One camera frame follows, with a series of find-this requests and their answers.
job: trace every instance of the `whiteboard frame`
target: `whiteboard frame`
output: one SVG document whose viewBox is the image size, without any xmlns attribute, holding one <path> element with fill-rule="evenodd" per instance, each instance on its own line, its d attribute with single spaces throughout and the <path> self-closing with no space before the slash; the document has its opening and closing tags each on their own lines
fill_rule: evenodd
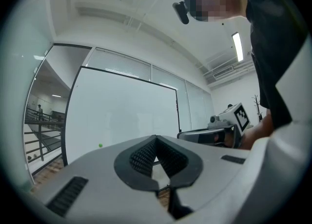
<svg viewBox="0 0 312 224">
<path fill-rule="evenodd" d="M 151 81 L 146 81 L 146 80 L 143 80 L 143 79 L 140 79 L 140 78 L 135 78 L 135 77 L 130 77 L 130 76 L 127 76 L 127 75 L 123 75 L 123 74 L 118 74 L 118 73 L 115 73 L 115 72 L 111 72 L 111 71 L 108 71 L 108 70 L 102 70 L 102 69 L 97 69 L 97 68 L 92 68 L 92 67 L 85 67 L 85 66 L 81 66 L 76 74 L 76 77 L 75 77 L 75 80 L 74 80 L 74 83 L 72 85 L 72 88 L 70 90 L 70 93 L 69 93 L 69 97 L 68 97 L 68 101 L 67 101 L 67 105 L 66 105 L 66 111 L 65 111 L 65 119 L 64 119 L 64 130 L 62 131 L 62 138 L 61 138 L 61 151 L 62 151 L 62 158 L 63 158 L 63 163 L 64 163 L 64 166 L 67 166 L 68 165 L 68 161 L 67 161 L 67 155 L 66 155 L 66 120 L 67 120 L 67 111 L 68 111 L 68 106 L 69 106 L 69 102 L 70 102 L 70 98 L 72 96 L 72 92 L 73 92 L 73 89 L 75 87 L 75 84 L 76 84 L 76 80 L 77 80 L 77 77 L 79 76 L 79 73 L 81 71 L 81 69 L 89 69 L 89 70 L 96 70 L 96 71 L 101 71 L 101 72 L 106 72 L 106 73 L 110 73 L 110 74 L 114 74 L 114 75 L 117 75 L 117 76 L 122 76 L 122 77 L 127 77 L 129 79 L 135 79 L 135 80 L 139 80 L 139 81 L 142 81 L 142 82 L 147 82 L 147 83 L 151 83 L 151 84 L 154 84 L 154 85 L 157 85 L 157 86 L 161 86 L 161 87 L 165 87 L 167 89 L 171 89 L 171 90 L 174 90 L 175 91 L 175 102 L 176 102 L 176 111 L 177 111 L 177 122 L 178 122 L 178 128 L 179 128 L 179 133 L 181 132 L 181 129 L 180 129 L 180 118 L 179 118 L 179 107 L 178 107 L 178 102 L 177 102 L 177 93 L 176 93 L 176 90 L 173 89 L 173 88 L 170 88 L 170 87 L 167 87 L 167 86 L 164 86 L 164 85 L 161 85 L 161 84 L 158 84 L 158 83 L 154 83 L 154 82 L 151 82 Z"/>
</svg>

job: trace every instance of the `ceiling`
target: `ceiling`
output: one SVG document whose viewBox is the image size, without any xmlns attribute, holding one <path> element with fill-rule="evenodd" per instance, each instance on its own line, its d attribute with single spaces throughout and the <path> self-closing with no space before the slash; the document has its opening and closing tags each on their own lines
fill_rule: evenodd
<svg viewBox="0 0 312 224">
<path fill-rule="evenodd" d="M 66 20 L 79 16 L 116 20 L 124 24 L 125 31 L 147 32 L 189 59 L 210 86 L 254 70 L 250 23 L 246 19 L 198 22 L 190 18 L 190 23 L 183 25 L 172 8 L 179 1 L 182 0 L 51 0 L 51 8 L 56 33 L 64 30 Z M 240 33 L 243 48 L 244 61 L 240 63 L 232 39 L 235 32 Z M 214 73 L 229 66 L 233 71 L 215 78 Z"/>
<path fill-rule="evenodd" d="M 54 73 L 49 70 L 46 62 L 47 61 L 44 61 L 39 69 L 32 89 L 49 96 L 58 95 L 62 98 L 68 98 L 70 90 L 65 88 L 62 83 L 59 82 L 58 77 L 53 75 Z"/>
</svg>

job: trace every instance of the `black headset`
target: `black headset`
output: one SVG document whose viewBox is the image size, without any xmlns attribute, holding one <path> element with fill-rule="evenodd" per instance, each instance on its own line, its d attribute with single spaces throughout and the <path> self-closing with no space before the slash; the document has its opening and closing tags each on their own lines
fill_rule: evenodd
<svg viewBox="0 0 312 224">
<path fill-rule="evenodd" d="M 208 17 L 202 16 L 202 11 L 196 10 L 196 0 L 184 0 L 174 3 L 172 6 L 183 24 L 189 23 L 188 13 L 198 21 L 206 21 L 208 19 Z"/>
</svg>

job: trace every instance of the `distant person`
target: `distant person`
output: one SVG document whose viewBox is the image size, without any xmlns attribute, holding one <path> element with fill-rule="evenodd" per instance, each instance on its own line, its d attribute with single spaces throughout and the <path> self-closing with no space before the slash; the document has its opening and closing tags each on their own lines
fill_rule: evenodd
<svg viewBox="0 0 312 224">
<path fill-rule="evenodd" d="M 39 117 L 39 121 L 43 121 L 43 109 L 41 108 L 41 105 L 40 104 L 38 104 L 38 107 L 39 107 L 39 109 L 38 109 L 38 117 Z"/>
</svg>

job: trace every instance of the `whiteboard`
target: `whiteboard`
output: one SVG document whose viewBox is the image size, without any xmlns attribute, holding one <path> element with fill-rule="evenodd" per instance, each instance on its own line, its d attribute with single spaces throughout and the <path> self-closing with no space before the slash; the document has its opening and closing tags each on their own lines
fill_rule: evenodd
<svg viewBox="0 0 312 224">
<path fill-rule="evenodd" d="M 96 150 L 149 135 L 176 137 L 176 91 L 155 83 L 81 67 L 65 116 L 70 164 Z"/>
</svg>

